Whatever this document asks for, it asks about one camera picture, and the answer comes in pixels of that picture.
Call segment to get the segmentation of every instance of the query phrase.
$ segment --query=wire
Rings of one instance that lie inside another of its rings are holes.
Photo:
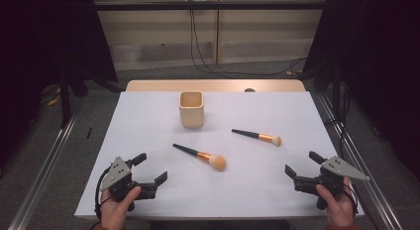
[[[191,24],[191,46],[190,46],[190,49],[191,49],[191,58],[192,58],[192,62],[194,63],[194,66],[198,69],[198,70],[200,70],[200,71],[202,71],[202,72],[205,72],[205,73],[214,73],[214,74],[218,74],[218,75],[221,75],[221,76],[224,76],[224,77],[226,77],[226,78],[232,78],[232,77],[230,77],[230,76],[228,76],[228,75],[226,75],[226,74],[244,74],[244,75],[276,75],[276,74],[282,74],[282,73],[285,73],[285,72],[287,72],[287,71],[290,71],[291,69],[293,69],[293,67],[294,66],[296,66],[297,64],[299,64],[299,63],[301,63],[303,60],[306,60],[307,59],[307,57],[300,57],[300,58],[296,58],[296,59],[294,59],[294,60],[292,60],[291,62],[290,62],[290,64],[289,64],[289,67],[288,68],[286,68],[286,69],[283,69],[283,70],[281,70],[281,71],[277,71],[277,72],[273,72],[273,73],[250,73],[250,72],[233,72],[233,71],[214,71],[213,69],[211,69],[206,63],[205,63],[205,61],[204,61],[204,59],[203,59],[203,56],[202,56],[202,54],[201,54],[201,51],[200,51],[200,47],[199,47],[199,45],[198,45],[198,38],[197,38],[197,32],[196,32],[196,28],[195,28],[195,16],[194,16],[194,11],[193,10],[190,10],[190,13],[189,13],[189,15],[190,15],[190,24]],[[194,42],[194,37],[195,37],[195,44],[196,44],[196,47],[197,47],[197,49],[198,49],[198,53],[199,53],[199,56],[200,56],[200,59],[201,59],[201,62],[204,64],[204,66],[208,69],[208,70],[204,70],[204,69],[202,69],[202,68],[200,68],[197,64],[196,64],[196,62],[195,62],[195,59],[194,59],[194,55],[193,55],[193,50],[192,50],[192,47],[193,47],[193,42]]]
[[[357,189],[357,186],[354,183],[352,183],[352,187],[355,190],[354,191],[354,195],[357,196],[356,193],[359,194],[359,191]],[[360,201],[360,204],[361,204],[362,208],[364,209],[365,214],[367,215],[367,217],[370,220],[371,224],[373,225],[374,229],[379,230],[379,228],[377,227],[376,223],[374,222],[373,217],[371,216],[369,210],[364,206],[364,203],[362,201]]]
[[[324,121],[323,123],[324,123],[325,128],[328,129],[331,127],[331,125],[340,123],[340,120],[337,118],[333,118],[333,119]]]
[[[101,202],[101,205],[102,204],[104,204],[104,202],[106,202],[106,201],[108,201],[109,199],[111,199],[112,198],[112,196],[111,197],[108,197],[107,199],[105,199],[105,200],[103,200],[102,202]]]
[[[352,202],[352,204],[353,204],[353,217],[355,217],[356,214],[359,213],[358,212],[358,206],[359,206],[358,196],[356,195],[356,193],[348,185],[343,184],[343,186],[345,186],[346,188],[348,188],[350,190],[350,192],[352,193],[352,195],[355,197],[355,198],[352,198],[352,196],[350,194],[348,194],[345,191],[343,192],[343,194],[345,196],[347,196],[350,199],[350,201]]]
[[[96,184],[96,191],[95,191],[95,213],[96,213],[96,217],[98,217],[99,221],[101,220],[102,217],[102,213],[101,213],[101,205],[102,203],[104,203],[105,201],[103,201],[102,203],[99,204],[99,188],[102,182],[102,179],[104,178],[105,174],[108,173],[108,171],[111,169],[111,167],[107,168],[104,173],[99,177],[98,183]]]
[[[195,67],[198,69],[198,70],[200,70],[200,71],[202,71],[202,72],[205,72],[205,73],[214,73],[214,74],[218,74],[218,75],[221,75],[221,76],[224,76],[224,77],[226,77],[226,78],[232,78],[232,77],[229,77],[229,76],[227,76],[227,75],[225,75],[225,74],[223,74],[223,73],[219,73],[219,72],[216,72],[216,71],[214,71],[214,70],[212,70],[205,62],[204,62],[204,59],[203,59],[203,56],[201,55],[201,51],[200,51],[200,47],[199,47],[199,45],[198,45],[198,38],[197,38],[197,32],[196,32],[196,29],[195,29],[195,19],[194,19],[194,11],[193,10],[190,10],[189,11],[189,17],[190,17],[190,20],[191,20],[191,59],[192,59],[192,62],[194,63],[194,65],[195,65]],[[204,66],[206,66],[206,68],[208,69],[208,70],[204,70],[204,69],[201,69],[196,63],[195,63],[195,59],[194,59],[194,54],[193,54],[193,52],[192,52],[192,44],[193,44],[193,41],[194,41],[194,37],[195,37],[195,44],[196,44],[196,47],[197,47],[197,49],[198,49],[198,53],[200,54],[200,58],[201,58],[201,61],[203,62],[203,64],[204,64]]]
[[[346,119],[347,114],[350,111],[350,92],[349,92],[349,86],[346,85],[344,94],[343,94],[343,104],[340,111],[340,117],[339,119],[342,121],[343,128],[342,132],[340,134],[340,156],[344,160],[344,152],[343,152],[343,146],[344,146],[344,138],[345,135],[347,135],[347,128],[346,128]]]

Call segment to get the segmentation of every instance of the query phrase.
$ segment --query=brush handle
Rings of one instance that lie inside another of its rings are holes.
[[[177,145],[177,144],[172,144],[172,145],[173,145],[174,147],[176,147],[176,148],[178,148],[178,149],[180,149],[180,150],[184,151],[185,153],[188,153],[188,154],[191,154],[192,156],[197,157],[198,152],[197,152],[197,151],[195,151],[195,150],[192,150],[192,149],[189,149],[189,148],[185,148],[185,147],[182,147],[182,146]]]
[[[242,134],[248,137],[256,138],[256,139],[260,136],[260,134],[258,133],[247,132],[247,131],[242,131],[242,130],[237,130],[237,129],[232,129],[232,132],[237,133],[237,134]]]

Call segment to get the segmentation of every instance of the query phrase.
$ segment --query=human hand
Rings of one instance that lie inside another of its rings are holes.
[[[124,229],[129,206],[141,191],[142,189],[139,186],[134,187],[121,202],[112,198],[109,189],[103,191],[101,195],[101,227],[108,230]]]
[[[344,177],[343,189],[349,196],[352,192],[347,186],[350,186],[350,180]],[[330,226],[347,227],[353,224],[353,202],[343,193],[337,194],[335,197],[322,184],[316,185],[319,195],[327,202],[327,220]]]

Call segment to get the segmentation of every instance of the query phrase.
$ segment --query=white paper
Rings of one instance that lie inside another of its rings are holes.
[[[185,129],[180,123],[179,92],[125,92],[117,108],[80,199],[75,216],[95,217],[94,196],[99,176],[117,156],[148,159],[132,168],[133,180],[154,181],[168,172],[156,199],[135,201],[129,217],[144,219],[290,218],[325,215],[317,196],[294,190],[284,173],[315,177],[320,166],[309,151],[336,156],[309,92],[204,92],[204,125]],[[278,135],[280,147],[232,129]],[[217,172],[172,146],[222,155]]]

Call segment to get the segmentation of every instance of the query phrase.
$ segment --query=metal frame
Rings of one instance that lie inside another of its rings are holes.
[[[327,2],[160,2],[119,3],[95,2],[77,5],[95,8],[97,11],[144,11],[144,10],[326,10],[357,7],[354,3]]]
[[[44,161],[43,167],[38,173],[37,178],[31,186],[30,191],[26,195],[24,201],[20,205],[17,213],[15,214],[12,223],[8,230],[25,230],[29,221],[31,220],[32,214],[34,213],[37,204],[43,194],[43,191],[50,179],[53,168],[58,160],[61,150],[64,148],[65,142],[71,133],[74,126],[78,113],[81,110],[83,104],[83,98],[78,100],[74,114],[69,117],[69,120],[65,127],[58,132],[54,144],[50,150],[49,155]]]
[[[326,95],[318,95],[318,98],[323,105],[328,117],[331,120],[334,120],[335,114],[332,110],[333,105],[330,99]],[[343,123],[336,123],[334,124],[334,128],[339,137],[341,137],[344,126]],[[386,199],[383,192],[380,190],[379,186],[377,185],[376,181],[374,180],[373,176],[371,175],[370,171],[368,170],[368,166],[365,164],[364,160],[362,159],[359,150],[356,148],[352,138],[345,132],[343,137],[343,144],[344,150],[346,150],[347,154],[349,155],[352,164],[362,171],[364,174],[370,176],[370,181],[363,181],[363,184],[377,209],[380,217],[382,218],[383,223],[388,230],[402,230],[402,226],[399,223],[391,205],[389,204],[388,200]]]

